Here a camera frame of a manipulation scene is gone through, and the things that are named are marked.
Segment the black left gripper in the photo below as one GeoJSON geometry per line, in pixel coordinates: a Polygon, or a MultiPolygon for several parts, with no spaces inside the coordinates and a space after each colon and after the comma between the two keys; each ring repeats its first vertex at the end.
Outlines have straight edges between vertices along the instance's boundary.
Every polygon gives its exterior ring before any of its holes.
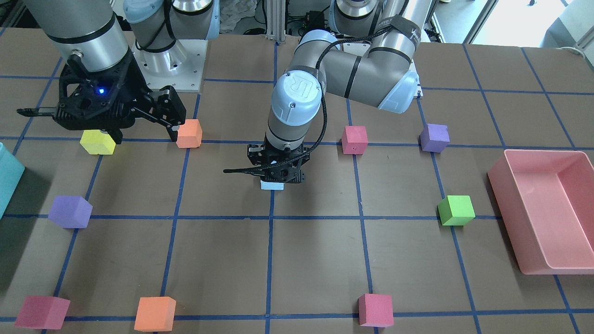
{"type": "Polygon", "coordinates": [[[301,167],[310,160],[310,149],[300,144],[295,150],[279,150],[265,142],[262,145],[249,144],[247,156],[255,166],[255,171],[248,174],[265,182],[299,184],[306,178],[301,167]]]}

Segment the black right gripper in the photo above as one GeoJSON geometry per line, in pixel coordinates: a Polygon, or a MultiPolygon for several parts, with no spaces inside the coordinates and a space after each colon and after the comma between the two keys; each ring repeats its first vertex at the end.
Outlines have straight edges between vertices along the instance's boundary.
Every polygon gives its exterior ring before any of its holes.
{"type": "Polygon", "coordinates": [[[52,117],[68,130],[109,130],[115,144],[123,141],[120,129],[129,128],[138,118],[159,123],[167,129],[182,125],[186,108],[171,85],[152,91],[132,55],[109,69],[91,72],[74,53],[66,61],[59,78],[57,107],[21,108],[25,117],[52,117]]]}

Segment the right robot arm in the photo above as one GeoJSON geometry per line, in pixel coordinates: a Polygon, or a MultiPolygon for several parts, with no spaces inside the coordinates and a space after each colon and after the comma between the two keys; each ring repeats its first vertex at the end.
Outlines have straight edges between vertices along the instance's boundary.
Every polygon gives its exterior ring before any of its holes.
{"type": "Polygon", "coordinates": [[[155,75],[190,68],[183,39],[214,39],[220,32],[218,0],[126,0],[137,61],[108,0],[26,0],[65,65],[55,107],[18,109],[25,117],[51,117],[67,130],[100,130],[116,144],[122,130],[143,118],[165,127],[172,142],[186,122],[173,85],[149,87],[142,66],[155,75]]]}

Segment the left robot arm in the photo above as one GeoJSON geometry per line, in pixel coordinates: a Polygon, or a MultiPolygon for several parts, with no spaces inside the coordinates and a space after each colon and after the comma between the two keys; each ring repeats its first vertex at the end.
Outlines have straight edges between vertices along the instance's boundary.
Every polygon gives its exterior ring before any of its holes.
{"type": "Polygon", "coordinates": [[[307,32],[271,96],[265,141],[248,146],[252,167],[238,173],[264,182],[300,183],[301,166],[327,127],[325,93],[393,113],[416,95],[411,70],[432,0],[333,0],[331,29],[307,32]]]}

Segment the purple foam block near left arm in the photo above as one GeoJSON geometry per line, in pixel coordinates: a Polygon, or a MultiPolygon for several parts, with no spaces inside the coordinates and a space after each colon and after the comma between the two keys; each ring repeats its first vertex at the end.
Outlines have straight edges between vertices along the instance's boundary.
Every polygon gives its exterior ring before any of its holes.
{"type": "Polygon", "coordinates": [[[440,154],[450,144],[448,126],[427,123],[420,133],[420,143],[422,151],[440,154]]]}

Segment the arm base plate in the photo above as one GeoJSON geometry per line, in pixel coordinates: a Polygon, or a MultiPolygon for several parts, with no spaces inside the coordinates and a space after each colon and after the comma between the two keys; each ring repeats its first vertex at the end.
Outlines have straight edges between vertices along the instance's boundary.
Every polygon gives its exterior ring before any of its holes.
{"type": "Polygon", "coordinates": [[[148,88],[158,91],[171,85],[177,92],[199,93],[207,54],[207,40],[177,40],[161,53],[131,50],[148,88]]]}
{"type": "Polygon", "coordinates": [[[414,97],[416,99],[422,99],[422,97],[424,97],[424,93],[422,91],[422,87],[421,87],[421,83],[420,83],[420,77],[416,68],[416,65],[414,63],[414,60],[412,60],[410,67],[409,67],[410,72],[413,73],[413,77],[415,78],[415,84],[416,84],[416,88],[414,91],[414,97]]]}

